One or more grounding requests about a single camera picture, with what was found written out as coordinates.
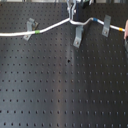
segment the black surface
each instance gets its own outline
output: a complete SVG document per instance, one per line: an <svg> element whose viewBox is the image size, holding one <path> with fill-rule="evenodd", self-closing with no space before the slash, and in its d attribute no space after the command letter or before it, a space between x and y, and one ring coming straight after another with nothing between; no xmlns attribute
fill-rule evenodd
<svg viewBox="0 0 128 128"><path fill-rule="evenodd" d="M128 6L92 5L76 20L89 17L125 26ZM45 28L68 17L66 4L3 3L0 32L26 31L34 18ZM72 46L70 23L44 34L0 37L0 128L128 127L128 70L123 33L91 22L79 49Z"/></svg>

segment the small black object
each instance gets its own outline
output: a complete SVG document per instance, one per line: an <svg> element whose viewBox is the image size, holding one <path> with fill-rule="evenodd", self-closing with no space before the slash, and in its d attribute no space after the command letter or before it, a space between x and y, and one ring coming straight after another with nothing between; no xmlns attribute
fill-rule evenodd
<svg viewBox="0 0 128 128"><path fill-rule="evenodd" d="M89 1L81 0L81 6L83 9L85 9L85 7L87 7L89 5Z"/></svg>
<svg viewBox="0 0 128 128"><path fill-rule="evenodd" d="M128 36L125 39L125 48L126 48L126 51L128 52Z"/></svg>

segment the screw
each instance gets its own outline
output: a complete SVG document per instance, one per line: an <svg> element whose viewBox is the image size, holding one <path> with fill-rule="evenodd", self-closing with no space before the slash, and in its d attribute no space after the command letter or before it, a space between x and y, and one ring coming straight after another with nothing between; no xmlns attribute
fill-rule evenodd
<svg viewBox="0 0 128 128"><path fill-rule="evenodd" d="M74 13L76 13L76 10L74 10Z"/></svg>
<svg viewBox="0 0 128 128"><path fill-rule="evenodd" d="M77 45L79 45L79 42L76 42Z"/></svg>
<svg viewBox="0 0 128 128"><path fill-rule="evenodd" d="M104 31L104 34L107 34L108 32L107 31Z"/></svg>

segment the wire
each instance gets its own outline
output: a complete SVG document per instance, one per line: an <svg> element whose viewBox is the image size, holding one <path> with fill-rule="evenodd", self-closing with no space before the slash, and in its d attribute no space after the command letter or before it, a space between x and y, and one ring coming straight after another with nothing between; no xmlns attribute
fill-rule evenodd
<svg viewBox="0 0 128 128"><path fill-rule="evenodd" d="M82 23L82 22L75 22L73 20L70 20L70 23L73 24L73 25L87 25L90 21L93 21L93 18L89 18L86 22Z"/></svg>
<svg viewBox="0 0 128 128"><path fill-rule="evenodd" d="M50 29L53 29L53 28L55 28L57 26L60 26L60 25L62 25L64 23L66 23L66 22L69 22L69 21L70 21L70 19L67 18L67 19L65 19L65 20L63 20L63 21L61 21L59 23L56 23L56 24L54 24L54 25L52 25L50 27L47 27L45 29L42 29L42 30L36 30L36 31L30 31L30 32L29 31L28 32L18 32L18 33L0 33L0 36L24 36L24 35L32 35L32 34L44 33L44 32L46 32L46 31L48 31Z"/></svg>
<svg viewBox="0 0 128 128"><path fill-rule="evenodd" d="M92 4L92 0L90 0L90 2L89 2L89 5L91 5Z"/></svg>
<svg viewBox="0 0 128 128"><path fill-rule="evenodd" d="M82 26L84 26L84 25L87 25L90 21L96 21L96 22L98 22L98 23L104 25L104 22L103 22L103 21L101 21L101 20L99 20L99 19L96 19L96 18L89 18L89 19L88 19L86 22L84 22L84 23L82 23L82 22L75 22L75 21L70 20L70 23L73 24L73 25L82 25ZM114 25L110 25L110 28L115 29L115 30L118 30L118 31L125 32L125 29L120 28L120 27L116 27L116 26L114 26Z"/></svg>

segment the metal bracket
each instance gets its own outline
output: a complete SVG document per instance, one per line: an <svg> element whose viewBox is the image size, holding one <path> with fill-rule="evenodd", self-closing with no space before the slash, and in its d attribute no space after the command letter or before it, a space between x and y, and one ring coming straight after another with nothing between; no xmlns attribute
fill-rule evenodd
<svg viewBox="0 0 128 128"><path fill-rule="evenodd" d="M128 36L126 37L124 45L125 45L126 51L128 52Z"/></svg>
<svg viewBox="0 0 128 128"><path fill-rule="evenodd" d="M77 48L80 47L83 31L84 31L83 26L78 26L76 28L76 37L73 45Z"/></svg>
<svg viewBox="0 0 128 128"><path fill-rule="evenodd" d="M68 5L68 13L70 20L73 20L73 16L76 13L75 7L76 7L76 0L67 0Z"/></svg>
<svg viewBox="0 0 128 128"><path fill-rule="evenodd" d="M38 23L35 22L34 19L29 18L29 21L27 21L27 31L34 31L34 30L36 30L37 26L38 26ZM28 41L30 39L30 37L31 37L31 35L25 35L23 37L23 39Z"/></svg>
<svg viewBox="0 0 128 128"><path fill-rule="evenodd" d="M108 37L109 34L109 29L110 29L110 22L111 22L111 17L106 15L104 18L104 27L102 31L102 35Z"/></svg>

